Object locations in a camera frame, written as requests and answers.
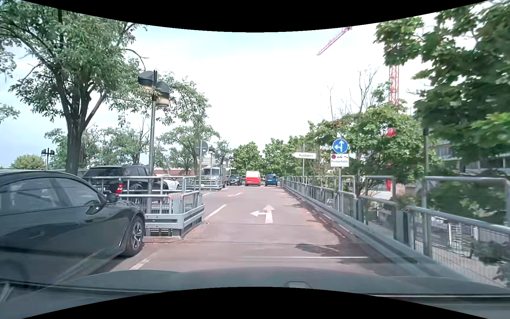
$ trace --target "traffic sign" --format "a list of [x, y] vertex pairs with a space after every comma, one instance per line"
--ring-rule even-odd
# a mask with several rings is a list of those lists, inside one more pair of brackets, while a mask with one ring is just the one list
[[350, 167], [349, 154], [330, 155], [330, 167]]
[[331, 145], [331, 148], [334, 149], [334, 152], [338, 154], [344, 154], [347, 152], [347, 142], [344, 139], [337, 139], [334, 141], [334, 143]]
[[315, 160], [316, 159], [316, 153], [302, 153], [302, 152], [296, 152], [292, 154], [296, 158], [306, 158], [307, 160]]

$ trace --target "asphalt road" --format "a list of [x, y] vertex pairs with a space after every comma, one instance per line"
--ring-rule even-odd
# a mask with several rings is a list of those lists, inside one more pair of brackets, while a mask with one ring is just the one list
[[137, 256], [116, 259], [100, 272], [296, 266], [399, 275], [357, 237], [338, 232], [281, 187], [228, 186], [205, 192], [203, 202], [204, 222], [183, 240], [146, 243]]

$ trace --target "metal railing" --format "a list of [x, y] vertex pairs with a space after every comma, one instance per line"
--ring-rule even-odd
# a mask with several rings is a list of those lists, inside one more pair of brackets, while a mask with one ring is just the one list
[[[390, 176], [364, 179], [393, 179], [395, 185]], [[462, 181], [478, 182], [476, 179], [462, 178]], [[510, 288], [510, 227], [412, 205], [401, 207], [394, 201], [394, 187], [393, 200], [386, 200], [324, 187], [336, 184], [328, 180], [333, 178], [285, 177], [283, 187], [302, 196], [330, 219], [350, 228], [352, 233], [411, 272]], [[509, 187], [509, 183], [498, 179], [485, 182]]]
[[[182, 178], [181, 189], [164, 189], [163, 178], [156, 176], [123, 176], [123, 177], [90, 177], [93, 180], [101, 180], [95, 187], [102, 192], [111, 191], [111, 182], [117, 181], [124, 185], [121, 190], [116, 190], [120, 199], [130, 200], [137, 204], [145, 216], [145, 240], [148, 237], [183, 237], [195, 226], [200, 224], [204, 216], [204, 204], [202, 194], [194, 186], [196, 177]], [[151, 193], [142, 187], [137, 187], [139, 180], [158, 179], [159, 189], [153, 189]]]

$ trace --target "car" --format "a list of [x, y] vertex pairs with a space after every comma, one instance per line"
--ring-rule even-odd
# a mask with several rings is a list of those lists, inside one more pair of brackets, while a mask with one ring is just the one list
[[227, 180], [227, 184], [241, 186], [241, 177], [238, 174], [231, 174]]
[[[90, 167], [84, 173], [82, 178], [92, 184], [100, 192], [123, 193], [129, 189], [131, 193], [145, 193], [148, 189], [148, 178], [118, 178], [104, 179], [100, 177], [140, 177], [150, 176], [149, 169], [145, 165], [126, 164], [126, 165], [101, 165]], [[160, 179], [152, 179], [152, 189], [160, 190]], [[166, 180], [163, 181], [163, 190], [170, 189]]]
[[163, 183], [166, 183], [169, 190], [179, 190], [180, 183], [176, 180], [176, 177], [172, 177], [168, 174], [157, 174], [158, 177], [163, 178]]
[[267, 176], [265, 177], [265, 186], [268, 186], [268, 185], [275, 185], [275, 186], [278, 185], [277, 175], [267, 174]]
[[261, 186], [261, 173], [259, 173], [258, 171], [245, 172], [245, 185]]
[[58, 171], [0, 170], [0, 282], [56, 284], [143, 249], [145, 215]]

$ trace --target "car window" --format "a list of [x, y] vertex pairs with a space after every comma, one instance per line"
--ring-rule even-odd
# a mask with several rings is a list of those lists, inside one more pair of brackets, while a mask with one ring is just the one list
[[0, 214], [63, 208], [50, 178], [34, 178], [0, 186]]
[[100, 196], [88, 185], [67, 178], [57, 178], [57, 184], [66, 193], [72, 207], [101, 204]]
[[127, 167], [126, 170], [129, 173], [129, 176], [141, 176], [137, 170], [137, 167]]

